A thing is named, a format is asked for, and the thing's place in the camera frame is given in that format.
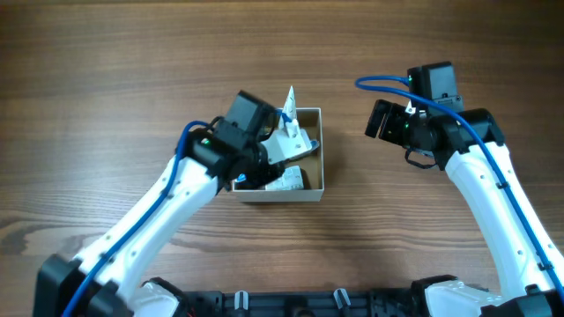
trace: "open box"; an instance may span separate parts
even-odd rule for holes
[[[299,166],[303,178],[304,189],[300,190],[245,190],[237,189],[233,182],[233,193],[240,202],[319,202],[325,183],[323,180],[323,133],[321,108],[297,108],[296,114],[300,128],[308,132],[312,140],[319,141],[319,148],[305,158],[286,164],[286,167]]]

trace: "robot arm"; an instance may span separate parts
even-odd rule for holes
[[[189,125],[175,157],[123,219],[72,261],[54,254],[43,263],[33,314],[60,316],[64,310],[63,316],[155,315],[152,309],[158,315],[166,315],[167,310],[174,313],[180,301],[170,291],[150,284],[136,289],[147,266],[180,225],[240,174],[246,175],[240,186],[259,188],[280,177],[286,161],[311,150],[301,146],[286,151],[287,144],[277,142],[283,138],[264,136],[267,122],[274,122],[271,118],[278,113],[264,101],[240,92],[215,126],[189,131]],[[287,113],[282,116],[289,121]],[[299,129],[297,120],[293,122]],[[302,135],[292,139],[304,144]]]
[[[485,109],[464,111],[450,63],[408,70],[411,93],[362,84],[381,79],[390,78],[360,78],[357,86],[392,92],[412,101],[403,107],[377,100],[365,134],[404,147],[409,164],[432,167],[410,160],[409,154],[415,151],[433,158],[435,166],[446,170],[469,204],[500,278],[501,296],[469,288],[463,282],[452,280],[452,276],[430,278],[430,282],[424,281],[418,286],[424,313],[433,316],[507,315],[513,311],[506,309],[515,307],[515,312],[524,311],[523,307],[531,307],[536,312],[559,312],[564,300],[560,284],[564,279],[564,259],[540,224],[516,178],[505,138],[494,118]],[[499,173],[494,171],[493,165],[499,168]]]

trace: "wooden table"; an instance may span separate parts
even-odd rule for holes
[[[221,193],[147,277],[184,290],[298,291],[450,273],[498,290],[447,175],[363,135],[376,99],[404,100],[359,91],[355,78],[443,60],[466,108],[495,116],[564,245],[562,2],[68,2],[0,7],[2,316],[30,314],[42,262],[117,222],[187,122],[224,114],[240,89],[282,105],[290,85],[298,107],[323,110],[322,201],[249,206]]]

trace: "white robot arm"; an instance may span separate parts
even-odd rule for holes
[[[509,186],[527,217],[532,230],[546,251],[558,278],[564,278],[564,258],[540,224],[531,203],[523,192],[505,145],[486,144],[505,174]],[[500,279],[501,295],[467,287],[460,281],[445,281],[425,289],[427,307],[432,316],[479,316],[482,306],[499,306],[527,296],[527,289],[536,285],[539,291],[554,288],[521,221],[502,190],[497,187],[492,168],[477,145],[465,154],[454,153],[445,171],[463,194],[478,222]]]
[[[71,262],[54,254],[43,264],[33,314],[172,316],[178,299],[156,284],[138,289],[141,276],[177,229],[231,180],[245,173],[238,186],[259,188],[280,177],[288,160],[313,150],[290,111],[295,102],[282,111],[240,92],[217,126],[201,122],[206,127],[191,132],[192,123],[187,126],[163,174],[123,219]],[[295,135],[262,134],[277,114]]]

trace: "black clip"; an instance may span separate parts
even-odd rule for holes
[[[108,263],[114,263],[115,258],[113,256],[108,256],[105,252],[100,253],[100,258],[107,261]]]
[[[495,185],[497,185],[498,189],[504,189],[504,188],[508,188],[509,187],[509,182],[505,181],[502,184],[500,183],[496,183]]]
[[[538,263],[537,265],[540,270],[554,269],[553,263],[550,261],[546,265],[543,265],[543,263]]]

